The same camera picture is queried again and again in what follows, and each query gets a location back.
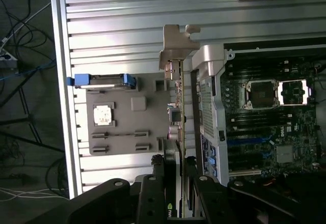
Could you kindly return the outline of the white expansion slot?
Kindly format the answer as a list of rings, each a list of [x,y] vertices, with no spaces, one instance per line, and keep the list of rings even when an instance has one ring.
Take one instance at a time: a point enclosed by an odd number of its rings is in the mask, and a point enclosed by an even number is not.
[[[229,177],[245,177],[245,176],[256,176],[261,175],[262,170],[254,169],[254,170],[240,170],[240,171],[231,171],[229,173]]]

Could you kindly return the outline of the blue expansion slot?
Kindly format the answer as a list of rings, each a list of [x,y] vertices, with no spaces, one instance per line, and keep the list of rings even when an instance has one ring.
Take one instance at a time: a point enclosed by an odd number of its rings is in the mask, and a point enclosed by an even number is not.
[[[229,146],[239,146],[245,144],[261,144],[269,141],[272,138],[269,137],[258,137],[258,138],[237,138],[237,139],[229,139],[227,140],[227,145]]]

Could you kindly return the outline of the silver chipset heatsink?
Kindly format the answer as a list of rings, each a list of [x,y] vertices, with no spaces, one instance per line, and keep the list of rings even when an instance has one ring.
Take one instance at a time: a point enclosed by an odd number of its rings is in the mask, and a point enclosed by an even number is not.
[[[277,163],[291,163],[293,162],[293,148],[291,145],[283,145],[276,147],[276,161]]]

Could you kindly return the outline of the grey parts rack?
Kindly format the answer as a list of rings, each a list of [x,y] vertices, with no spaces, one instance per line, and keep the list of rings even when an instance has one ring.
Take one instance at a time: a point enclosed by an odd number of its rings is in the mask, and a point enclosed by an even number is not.
[[[132,90],[86,91],[89,150],[91,155],[155,153],[164,149],[170,125],[168,82],[162,73],[135,74]],[[94,123],[93,109],[108,105],[112,122]]]

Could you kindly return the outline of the silver CPU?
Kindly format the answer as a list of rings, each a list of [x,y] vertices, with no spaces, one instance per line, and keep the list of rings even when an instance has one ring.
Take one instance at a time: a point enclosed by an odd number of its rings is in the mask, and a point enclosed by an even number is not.
[[[94,123],[97,126],[106,126],[112,122],[112,109],[108,105],[96,106],[93,109]]]

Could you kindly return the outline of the open black PC case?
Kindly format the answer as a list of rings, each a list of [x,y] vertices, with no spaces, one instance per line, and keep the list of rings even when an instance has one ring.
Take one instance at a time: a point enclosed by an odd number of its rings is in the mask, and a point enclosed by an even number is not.
[[[230,181],[247,180],[260,183],[266,187],[272,187],[281,179],[289,181],[292,177],[300,177],[303,180],[309,180],[322,172],[325,167],[322,163],[325,152],[322,148],[322,131],[318,119],[321,111],[326,106],[326,99],[321,100],[318,97],[319,88],[317,84],[322,81],[322,74],[326,71],[326,37],[221,44],[224,45],[227,61],[217,75],[201,79],[199,70],[193,70],[192,72],[195,128],[196,136],[199,139],[198,143],[201,146],[198,164],[202,173],[216,178],[223,185],[227,185]],[[221,96],[221,76],[225,72],[225,66],[228,62],[276,58],[305,58],[313,64],[318,142],[316,169],[312,172],[296,173],[288,176],[279,175],[275,178],[248,179],[240,177],[230,179],[226,116]]]

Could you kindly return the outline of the green motherboard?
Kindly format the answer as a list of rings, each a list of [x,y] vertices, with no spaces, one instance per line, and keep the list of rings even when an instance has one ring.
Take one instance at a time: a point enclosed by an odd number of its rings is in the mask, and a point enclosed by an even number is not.
[[[221,96],[226,116],[226,138],[272,138],[261,144],[227,145],[231,171],[262,170],[248,179],[275,178],[312,172],[317,161],[314,67],[305,58],[232,61],[221,76]],[[277,106],[272,109],[246,110],[245,84],[248,81],[274,79],[278,82],[306,79],[312,89],[308,105]],[[293,162],[277,163],[276,147],[291,145]]]

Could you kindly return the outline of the black floor tripod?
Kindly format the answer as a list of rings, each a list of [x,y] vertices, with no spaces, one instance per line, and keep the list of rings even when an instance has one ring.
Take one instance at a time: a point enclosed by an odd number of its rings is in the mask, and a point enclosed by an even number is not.
[[[2,108],[14,97],[14,95],[16,95],[17,93],[19,94],[20,102],[21,102],[21,105],[22,105],[22,108],[24,111],[24,117],[21,117],[18,119],[10,119],[10,120],[0,121],[0,126],[9,126],[9,125],[19,124],[19,123],[27,123],[31,130],[32,135],[34,136],[34,140],[27,139],[27,138],[24,138],[21,136],[17,136],[12,133],[4,132],[1,130],[0,130],[0,135],[6,136],[6,137],[9,137],[12,139],[16,139],[18,141],[28,143],[28,144],[31,144],[34,146],[38,146],[41,148],[46,148],[46,149],[53,150],[56,152],[64,153],[65,151],[60,148],[44,144],[43,141],[41,140],[41,137],[40,137],[37,129],[36,129],[36,126],[34,123],[34,117],[30,113],[29,106],[27,104],[26,97],[25,97],[25,94],[23,91],[23,86],[34,76],[34,74],[35,73],[29,74],[4,100],[0,101],[0,108]]]

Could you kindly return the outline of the CPU socket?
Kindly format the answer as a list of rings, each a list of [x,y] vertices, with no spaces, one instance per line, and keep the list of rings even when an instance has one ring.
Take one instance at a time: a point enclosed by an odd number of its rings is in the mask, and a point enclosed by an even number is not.
[[[278,98],[279,82],[274,79],[248,81],[245,88],[246,110],[272,109],[280,105]]]

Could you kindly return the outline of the hard disk in blue caddy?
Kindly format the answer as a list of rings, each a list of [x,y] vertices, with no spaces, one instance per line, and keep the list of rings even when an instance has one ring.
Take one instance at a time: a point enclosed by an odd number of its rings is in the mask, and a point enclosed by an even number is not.
[[[132,90],[137,86],[135,77],[128,73],[111,75],[76,74],[67,78],[67,85],[76,89],[108,91],[108,90]]]

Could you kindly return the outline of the metal socket cover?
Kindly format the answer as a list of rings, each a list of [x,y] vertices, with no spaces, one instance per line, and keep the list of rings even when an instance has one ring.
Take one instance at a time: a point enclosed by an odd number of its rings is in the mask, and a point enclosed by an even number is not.
[[[312,94],[311,90],[306,79],[280,81],[277,88],[279,105],[308,105]]]

